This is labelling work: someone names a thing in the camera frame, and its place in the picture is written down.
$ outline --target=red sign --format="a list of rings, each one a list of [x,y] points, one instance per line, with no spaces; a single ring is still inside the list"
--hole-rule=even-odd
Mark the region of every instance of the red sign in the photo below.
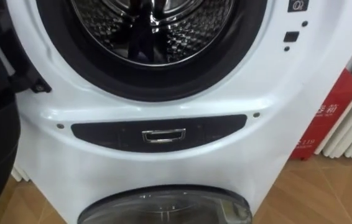
[[[351,100],[352,74],[344,69],[290,158],[308,159],[338,121]]]

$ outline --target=logo badge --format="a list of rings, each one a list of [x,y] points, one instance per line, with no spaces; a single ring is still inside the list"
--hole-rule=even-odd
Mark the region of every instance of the logo badge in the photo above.
[[[307,11],[309,0],[289,0],[288,12]]]

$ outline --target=front-loading washer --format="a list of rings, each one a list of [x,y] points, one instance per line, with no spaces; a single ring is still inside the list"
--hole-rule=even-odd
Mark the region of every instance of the front-loading washer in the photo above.
[[[351,54],[352,0],[0,1],[0,191],[17,151],[67,223],[251,223]]]

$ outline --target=drawer handle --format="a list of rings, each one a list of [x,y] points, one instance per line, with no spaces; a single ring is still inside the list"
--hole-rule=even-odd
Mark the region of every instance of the drawer handle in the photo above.
[[[186,129],[142,131],[141,133],[144,142],[157,144],[183,140],[186,136]]]

